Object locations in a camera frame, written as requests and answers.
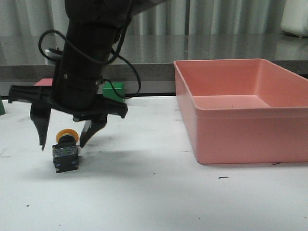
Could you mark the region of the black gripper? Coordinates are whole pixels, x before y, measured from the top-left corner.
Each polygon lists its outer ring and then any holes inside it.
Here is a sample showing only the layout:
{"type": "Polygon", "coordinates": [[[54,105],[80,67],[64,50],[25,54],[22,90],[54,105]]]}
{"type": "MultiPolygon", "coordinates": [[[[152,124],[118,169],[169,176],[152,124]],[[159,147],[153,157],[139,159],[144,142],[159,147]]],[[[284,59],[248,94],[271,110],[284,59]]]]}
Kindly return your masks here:
{"type": "Polygon", "coordinates": [[[11,85],[8,102],[31,103],[30,118],[34,123],[41,149],[45,149],[51,109],[73,116],[75,122],[85,120],[79,145],[83,148],[89,139],[107,124],[109,114],[125,118],[128,107],[98,94],[100,80],[71,78],[68,74],[53,79],[52,86],[11,85]]]}

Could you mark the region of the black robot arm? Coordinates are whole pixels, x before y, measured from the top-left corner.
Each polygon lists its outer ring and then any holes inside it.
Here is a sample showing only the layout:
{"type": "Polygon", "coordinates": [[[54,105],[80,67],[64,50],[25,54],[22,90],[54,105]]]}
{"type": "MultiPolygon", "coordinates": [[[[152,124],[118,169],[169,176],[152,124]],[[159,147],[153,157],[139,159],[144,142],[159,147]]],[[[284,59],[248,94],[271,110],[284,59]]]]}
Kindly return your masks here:
{"type": "Polygon", "coordinates": [[[64,50],[55,59],[51,86],[10,87],[8,101],[31,103],[30,118],[39,143],[45,146],[51,110],[84,121],[80,146],[107,123],[109,114],[125,117],[125,103],[98,94],[103,69],[119,57],[127,27],[134,15],[159,4],[157,0],[67,0],[69,18],[64,50]]]}

